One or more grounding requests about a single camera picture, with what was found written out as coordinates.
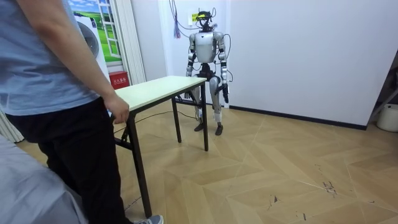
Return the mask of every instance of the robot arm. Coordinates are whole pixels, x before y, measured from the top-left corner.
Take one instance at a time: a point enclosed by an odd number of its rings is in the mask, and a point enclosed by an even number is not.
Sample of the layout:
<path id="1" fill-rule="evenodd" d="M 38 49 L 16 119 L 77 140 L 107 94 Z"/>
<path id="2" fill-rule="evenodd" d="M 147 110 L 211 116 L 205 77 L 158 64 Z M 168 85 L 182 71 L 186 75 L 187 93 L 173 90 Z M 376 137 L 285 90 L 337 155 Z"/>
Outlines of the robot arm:
<path id="1" fill-rule="evenodd" d="M 228 84 L 227 84 L 227 68 L 226 68 L 226 53 L 225 53 L 225 43 L 224 43 L 224 34 L 221 32 L 214 32 L 214 37 L 218 43 L 218 49 L 220 50 L 220 54 L 218 56 L 221 63 L 221 86 L 218 87 L 217 93 L 219 91 L 223 91 L 223 96 L 225 103 L 229 103 L 228 99 Z"/>
<path id="2" fill-rule="evenodd" d="M 197 55 L 195 54 L 195 34 L 191 34 L 189 36 L 189 42 L 190 42 L 190 48 L 188 54 L 187 76 L 191 77 L 193 70 L 193 63 L 197 57 Z"/>

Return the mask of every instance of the white table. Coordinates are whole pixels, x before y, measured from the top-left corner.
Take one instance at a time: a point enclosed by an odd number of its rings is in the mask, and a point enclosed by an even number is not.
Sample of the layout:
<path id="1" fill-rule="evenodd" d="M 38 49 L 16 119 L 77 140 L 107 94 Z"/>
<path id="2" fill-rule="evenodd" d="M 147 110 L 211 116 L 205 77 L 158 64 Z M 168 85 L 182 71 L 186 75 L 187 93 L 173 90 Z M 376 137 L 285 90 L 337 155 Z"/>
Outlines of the white table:
<path id="1" fill-rule="evenodd" d="M 177 140 L 178 142 L 181 142 L 180 123 L 178 121 L 175 97 L 182 93 L 192 91 L 194 88 L 200 86 L 201 98 L 206 99 L 205 82 L 206 78 L 171 76 L 116 90 L 116 93 L 129 104 L 130 114 L 129 119 L 126 122 L 126 130 L 123 133 L 122 139 L 115 138 L 115 142 L 118 146 L 122 146 L 132 151 L 146 217 L 152 216 L 152 209 L 150 207 L 144 166 L 139 147 L 135 122 L 136 114 L 171 99 Z M 205 142 L 205 151 L 208 151 L 206 100 L 202 100 L 201 105 L 198 106 L 202 107 L 203 138 Z"/>

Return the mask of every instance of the man's arm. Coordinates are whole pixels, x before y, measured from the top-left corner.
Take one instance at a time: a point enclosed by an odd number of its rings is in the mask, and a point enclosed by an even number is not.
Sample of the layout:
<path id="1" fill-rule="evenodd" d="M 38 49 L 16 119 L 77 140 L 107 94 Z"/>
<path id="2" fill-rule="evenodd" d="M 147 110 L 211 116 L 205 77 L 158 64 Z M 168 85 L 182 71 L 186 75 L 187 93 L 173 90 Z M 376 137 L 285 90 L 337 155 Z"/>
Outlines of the man's arm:
<path id="1" fill-rule="evenodd" d="M 17 0 L 29 23 L 61 62 L 88 88 L 103 97 L 115 123 L 127 120 L 129 106 L 103 75 L 84 38 L 70 22 L 62 0 Z"/>

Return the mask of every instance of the black pants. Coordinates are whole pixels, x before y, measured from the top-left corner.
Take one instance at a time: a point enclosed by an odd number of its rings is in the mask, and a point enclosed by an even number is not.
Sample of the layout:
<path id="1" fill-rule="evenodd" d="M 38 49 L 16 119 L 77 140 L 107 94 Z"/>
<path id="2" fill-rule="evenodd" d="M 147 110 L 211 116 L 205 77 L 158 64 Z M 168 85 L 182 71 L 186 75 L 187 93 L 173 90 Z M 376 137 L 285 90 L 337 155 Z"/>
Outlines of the black pants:
<path id="1" fill-rule="evenodd" d="M 47 164 L 81 195 L 90 224 L 130 223 L 120 197 L 113 125 L 102 98 L 76 108 L 32 116 L 7 115 Z"/>

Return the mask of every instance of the robot leg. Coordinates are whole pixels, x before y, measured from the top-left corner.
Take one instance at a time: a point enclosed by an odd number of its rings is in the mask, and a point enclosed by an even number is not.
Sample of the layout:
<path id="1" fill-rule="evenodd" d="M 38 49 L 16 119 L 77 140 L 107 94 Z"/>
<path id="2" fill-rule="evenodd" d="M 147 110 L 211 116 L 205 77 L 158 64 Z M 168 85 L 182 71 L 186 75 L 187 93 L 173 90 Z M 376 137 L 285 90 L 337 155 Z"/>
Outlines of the robot leg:
<path id="1" fill-rule="evenodd" d="M 200 87 L 199 86 L 192 90 L 191 98 L 194 103 L 200 104 Z M 196 106 L 195 112 L 197 114 L 197 118 L 199 119 L 199 125 L 194 130 L 201 131 L 203 129 L 202 119 L 201 119 L 201 108 L 199 106 Z"/>
<path id="2" fill-rule="evenodd" d="M 217 88 L 219 85 L 219 81 L 217 77 L 212 77 L 210 79 L 210 94 L 211 94 L 211 100 L 213 101 L 213 108 L 214 108 L 214 117 L 217 122 L 217 130 L 216 130 L 216 135 L 220 135 L 223 132 L 223 126 L 221 125 L 221 105 L 220 105 L 220 94 L 217 92 Z"/>

